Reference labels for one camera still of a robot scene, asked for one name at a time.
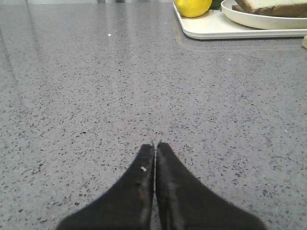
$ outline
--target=countertop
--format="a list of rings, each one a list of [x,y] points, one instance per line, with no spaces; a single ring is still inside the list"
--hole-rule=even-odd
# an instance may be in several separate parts
[[[152,140],[268,229],[307,229],[302,39],[193,40],[148,2],[2,6],[0,26],[0,229],[55,229]]]

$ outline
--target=yellow lemon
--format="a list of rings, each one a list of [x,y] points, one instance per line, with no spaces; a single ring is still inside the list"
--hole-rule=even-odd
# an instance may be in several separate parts
[[[211,6],[212,0],[174,0],[178,12],[187,18],[204,14]]]

